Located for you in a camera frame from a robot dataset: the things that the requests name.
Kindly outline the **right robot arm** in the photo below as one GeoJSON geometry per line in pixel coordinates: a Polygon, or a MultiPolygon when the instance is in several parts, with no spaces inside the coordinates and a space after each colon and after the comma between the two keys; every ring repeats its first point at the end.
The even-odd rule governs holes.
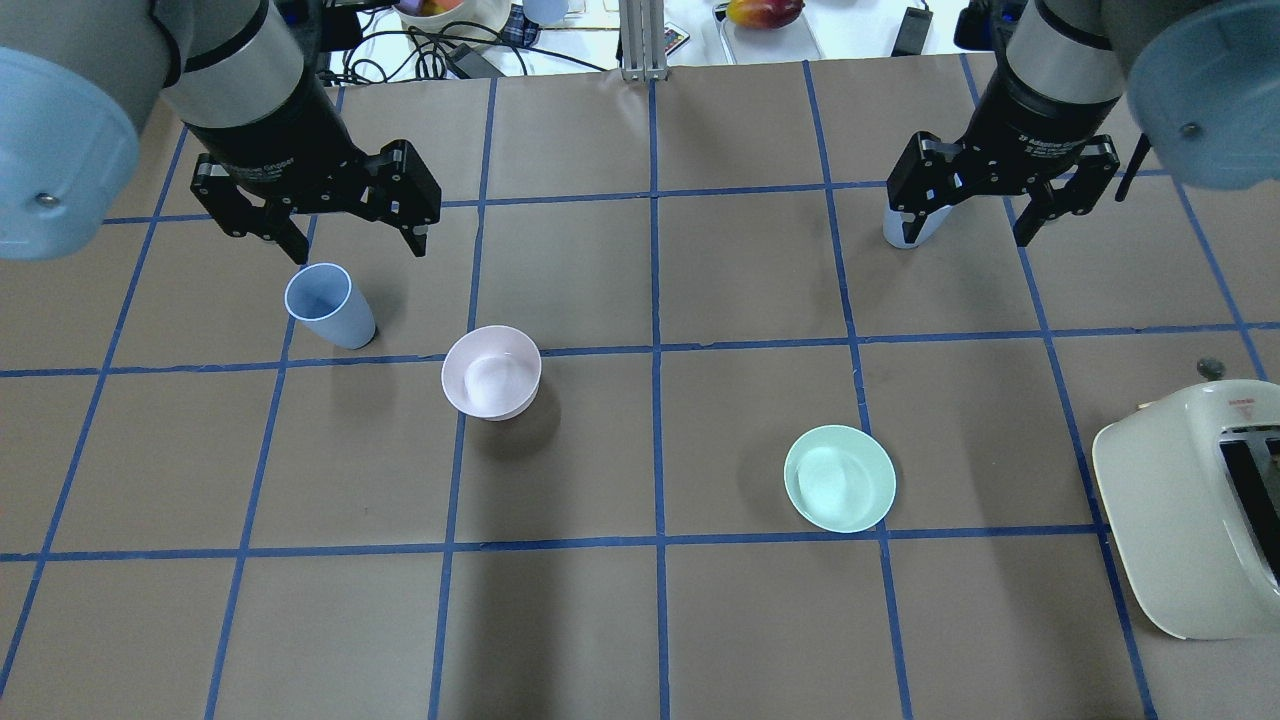
{"type": "Polygon", "coordinates": [[[1279,169],[1275,1],[970,1],[954,42],[995,55],[961,136],[916,132],[883,233],[924,243],[959,204],[1027,197],[1012,233],[1126,197],[1155,152],[1181,183],[1248,190],[1279,169]]]}

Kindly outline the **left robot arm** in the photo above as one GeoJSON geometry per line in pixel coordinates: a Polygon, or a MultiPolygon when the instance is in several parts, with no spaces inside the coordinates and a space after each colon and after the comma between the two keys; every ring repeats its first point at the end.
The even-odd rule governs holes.
{"type": "Polygon", "coordinates": [[[5,1],[1,255],[64,258],[99,232],[165,102],[204,145],[191,193],[232,237],[297,265],[296,214],[394,227],[426,252],[442,188],[413,145],[355,145],[319,77],[362,1],[5,1]]]}

